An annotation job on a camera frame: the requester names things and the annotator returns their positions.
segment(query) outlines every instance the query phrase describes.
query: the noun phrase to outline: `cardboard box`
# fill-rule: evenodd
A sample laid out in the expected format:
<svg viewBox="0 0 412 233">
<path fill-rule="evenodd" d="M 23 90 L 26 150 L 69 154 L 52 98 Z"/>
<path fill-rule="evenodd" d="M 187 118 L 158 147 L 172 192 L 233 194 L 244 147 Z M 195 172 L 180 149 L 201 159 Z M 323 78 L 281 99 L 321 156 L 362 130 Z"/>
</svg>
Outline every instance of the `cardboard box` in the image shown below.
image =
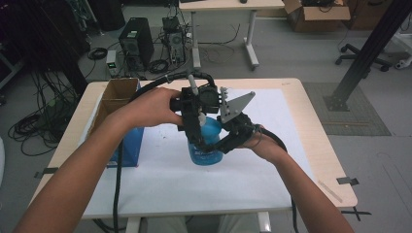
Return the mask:
<svg viewBox="0 0 412 233">
<path fill-rule="evenodd" d="M 92 134 L 109 114 L 126 105 L 131 95 L 138 88 L 140 88 L 138 79 L 110 80 L 103 92 L 87 136 Z M 144 127 L 133 128 L 125 135 L 123 139 L 122 167 L 137 166 L 144 129 Z M 119 152 L 116 150 L 107 165 L 108 167 L 117 166 L 118 154 Z"/>
<path fill-rule="evenodd" d="M 373 30 L 393 0 L 347 0 L 351 20 L 343 23 L 352 30 Z"/>
<path fill-rule="evenodd" d="M 303 7 L 299 0 L 284 0 L 288 22 L 295 32 L 335 31 L 340 20 L 349 20 L 349 8 L 343 0 L 331 7 Z"/>
</svg>

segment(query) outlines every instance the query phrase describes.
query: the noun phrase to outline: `skin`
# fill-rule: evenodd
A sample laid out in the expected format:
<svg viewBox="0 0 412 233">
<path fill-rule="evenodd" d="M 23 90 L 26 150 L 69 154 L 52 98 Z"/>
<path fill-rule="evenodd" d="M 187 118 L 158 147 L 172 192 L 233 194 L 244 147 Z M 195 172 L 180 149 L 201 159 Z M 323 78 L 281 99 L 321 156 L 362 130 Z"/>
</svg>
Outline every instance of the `skin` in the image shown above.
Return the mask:
<svg viewBox="0 0 412 233">
<path fill-rule="evenodd" d="M 155 88 L 109 115 L 52 176 L 15 232 L 73 232 L 107 162 L 129 129 L 183 124 L 182 118 L 169 109 L 170 99 L 179 96 L 177 90 Z M 257 142 L 255 136 L 245 146 Z M 263 136 L 252 150 L 276 166 L 310 232 L 353 232 L 341 213 L 272 139 Z"/>
</svg>

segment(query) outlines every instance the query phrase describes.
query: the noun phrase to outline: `table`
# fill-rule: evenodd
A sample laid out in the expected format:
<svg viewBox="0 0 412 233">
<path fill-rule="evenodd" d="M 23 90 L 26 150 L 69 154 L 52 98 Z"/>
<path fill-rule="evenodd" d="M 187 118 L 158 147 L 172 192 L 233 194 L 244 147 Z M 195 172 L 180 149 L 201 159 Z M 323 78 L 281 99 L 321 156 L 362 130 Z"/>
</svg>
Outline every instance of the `table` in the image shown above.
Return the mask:
<svg viewBox="0 0 412 233">
<path fill-rule="evenodd" d="M 296 128 L 297 137 L 300 140 L 300 143 L 306 153 L 307 160 L 309 162 L 310 168 L 313 172 L 313 180 L 318 185 L 318 187 L 326 194 L 326 196 L 332 201 L 336 207 L 353 207 L 357 204 L 357 197 L 352 190 L 349 184 L 339 184 L 336 179 L 346 177 L 337 157 L 331 147 L 331 144 L 326 136 L 324 129 L 309 101 L 309 98 L 306 95 L 306 92 L 298 79 L 253 79 L 253 80 L 215 80 L 217 86 L 226 86 L 233 88 L 254 88 L 254 89 L 267 89 L 275 88 L 282 91 L 286 103 L 289 107 L 294 126 Z M 64 133 L 60 144 L 58 145 L 49 167 L 59 167 L 67 157 L 77 148 L 79 139 L 84 132 L 84 128 L 87 124 L 88 119 L 90 118 L 93 108 L 96 105 L 96 101 L 99 95 L 103 92 L 106 82 L 102 83 L 91 83 L 88 85 L 86 92 L 74 113 L 66 132 Z M 189 86 L 188 81 L 174 81 L 171 84 L 168 84 L 167 87 L 180 89 L 183 86 Z M 127 177 L 127 174 L 132 172 L 132 170 L 123 170 L 123 178 Z M 171 174 L 176 173 L 176 169 L 171 169 Z M 114 170 L 105 172 L 102 176 L 102 180 L 112 180 L 114 181 L 115 177 Z M 39 183 L 39 186 L 34 194 L 42 189 L 45 183 L 50 179 L 52 175 L 46 174 Z M 133 185 L 133 183 L 124 183 L 122 182 L 122 187 L 127 187 Z M 109 195 L 110 201 L 106 200 L 92 200 L 92 202 L 98 202 L 99 206 L 101 203 L 107 203 L 106 209 L 109 210 L 105 214 L 96 214 L 91 211 L 86 210 L 84 218 L 96 218 L 96 217 L 110 217 L 111 216 L 111 206 L 113 200 L 114 186 L 113 188 L 108 188 L 112 194 L 103 194 Z M 146 193 L 146 198 L 151 197 L 151 193 Z M 120 195 L 120 208 L 124 208 L 129 203 L 129 199 L 125 198 L 121 200 Z M 159 206 L 157 209 L 151 210 L 150 212 L 142 211 L 135 213 L 122 213 L 120 210 L 121 216 L 158 216 L 162 215 L 165 212 L 165 208 Z M 287 210 L 290 206 L 283 206 L 282 208 L 261 208 L 253 209 L 248 207 L 249 211 L 278 211 L 278 210 Z M 176 213 L 166 213 L 164 215 L 200 215 L 200 214 L 220 214 L 219 212 L 213 213 L 211 211 L 204 210 L 184 210 L 182 212 Z"/>
<path fill-rule="evenodd" d="M 245 38 L 245 46 L 248 52 L 248 56 L 252 63 L 252 69 L 255 70 L 258 67 L 258 58 L 256 56 L 255 50 L 252 46 L 252 37 L 254 34 L 255 20 L 257 15 L 257 10 L 267 10 L 267 9 L 280 9 L 285 5 L 282 0 L 249 0 L 246 4 L 240 3 L 239 0 L 206 0 L 199 2 L 189 2 L 180 3 L 179 8 L 183 12 L 191 12 L 191 30 L 192 30 L 192 58 L 193 58 L 193 68 L 200 69 L 200 56 L 199 47 L 197 44 L 197 33 L 196 33 L 196 23 L 199 13 L 207 12 L 208 20 L 214 17 L 225 16 L 233 17 L 231 12 L 250 12 L 249 16 L 249 30 L 248 37 Z"/>
</svg>

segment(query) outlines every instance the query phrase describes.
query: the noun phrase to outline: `chair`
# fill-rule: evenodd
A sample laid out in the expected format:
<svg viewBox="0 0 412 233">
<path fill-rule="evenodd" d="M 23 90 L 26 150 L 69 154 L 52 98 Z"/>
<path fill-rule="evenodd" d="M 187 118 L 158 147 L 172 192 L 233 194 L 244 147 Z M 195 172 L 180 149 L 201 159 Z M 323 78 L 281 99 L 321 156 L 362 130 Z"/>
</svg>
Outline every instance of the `chair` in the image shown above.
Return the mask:
<svg viewBox="0 0 412 233">
<path fill-rule="evenodd" d="M 358 50 L 357 48 L 355 48 L 354 46 L 350 44 L 346 44 L 344 47 L 340 49 L 340 51 L 342 52 L 345 52 L 347 50 L 350 50 L 354 54 L 340 55 L 339 58 L 335 61 L 336 65 L 340 65 L 340 63 L 342 63 L 342 60 L 344 59 L 355 59 L 358 56 L 358 53 L 360 52 L 360 50 Z M 373 62 L 379 65 L 382 65 L 380 69 L 382 72 L 387 72 L 389 68 L 393 66 L 391 62 L 382 60 L 380 58 L 376 58 Z"/>
</svg>

